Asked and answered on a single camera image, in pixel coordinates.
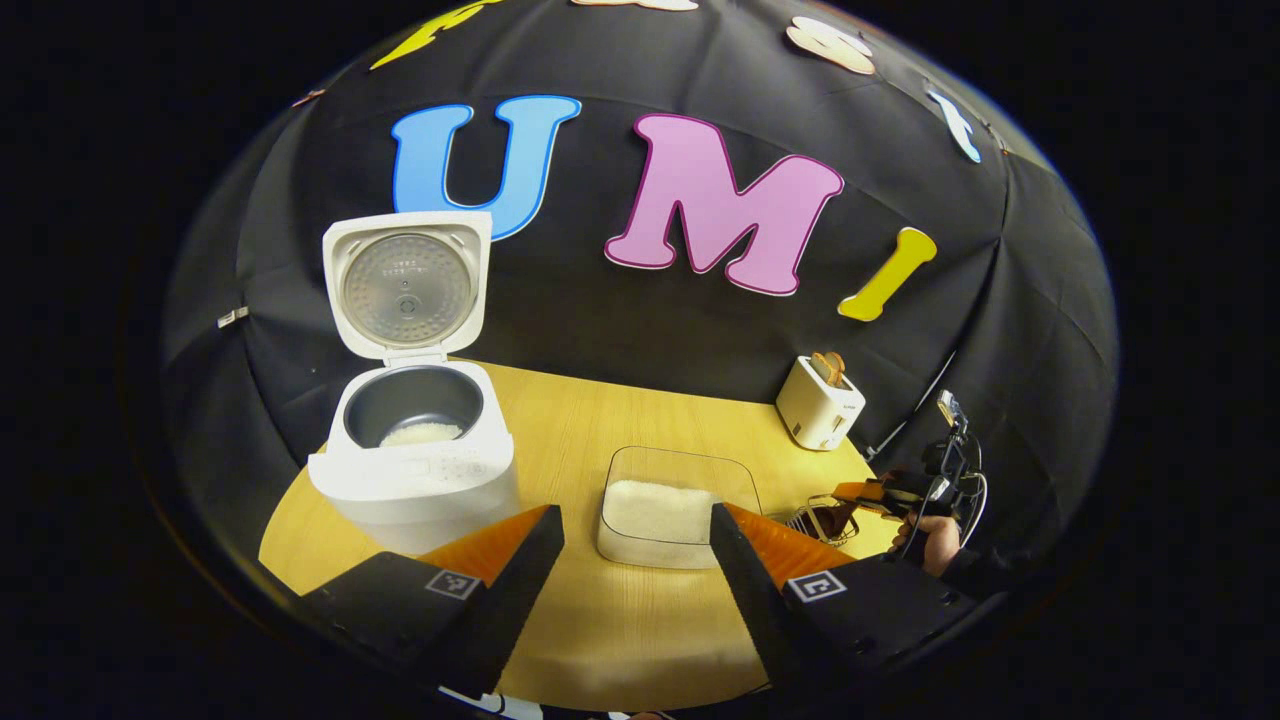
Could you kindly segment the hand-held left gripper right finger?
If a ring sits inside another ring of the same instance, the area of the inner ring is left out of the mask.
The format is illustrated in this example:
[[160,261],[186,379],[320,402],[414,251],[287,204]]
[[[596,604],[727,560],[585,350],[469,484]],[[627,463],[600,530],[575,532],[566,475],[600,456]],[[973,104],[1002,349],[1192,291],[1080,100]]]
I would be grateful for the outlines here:
[[974,598],[887,553],[852,559],[717,503],[710,548],[778,691],[878,684],[945,643]]

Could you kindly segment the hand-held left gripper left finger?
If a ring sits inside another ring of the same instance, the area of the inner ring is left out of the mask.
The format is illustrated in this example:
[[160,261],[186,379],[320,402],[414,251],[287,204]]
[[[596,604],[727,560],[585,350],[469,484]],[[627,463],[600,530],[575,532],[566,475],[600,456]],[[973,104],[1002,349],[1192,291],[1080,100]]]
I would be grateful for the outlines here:
[[384,551],[303,594],[321,626],[415,685],[493,692],[564,547],[541,505],[417,557]]

